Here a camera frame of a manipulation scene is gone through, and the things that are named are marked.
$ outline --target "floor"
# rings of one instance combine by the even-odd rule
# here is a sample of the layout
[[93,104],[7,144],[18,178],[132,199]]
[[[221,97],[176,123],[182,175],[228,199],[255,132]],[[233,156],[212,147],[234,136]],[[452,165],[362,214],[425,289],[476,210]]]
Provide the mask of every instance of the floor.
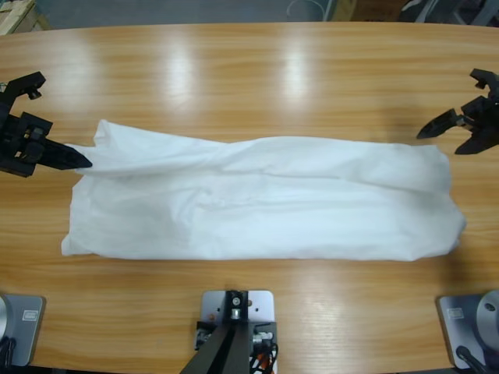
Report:
[[55,29],[166,23],[320,21],[327,0],[37,0]]

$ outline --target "white cloth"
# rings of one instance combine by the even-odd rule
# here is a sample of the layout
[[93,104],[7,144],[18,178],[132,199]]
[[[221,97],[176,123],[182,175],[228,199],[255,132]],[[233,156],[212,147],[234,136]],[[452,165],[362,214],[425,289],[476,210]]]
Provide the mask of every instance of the white cloth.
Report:
[[435,146],[282,136],[238,143],[101,121],[65,255],[395,259],[444,255],[465,219]]

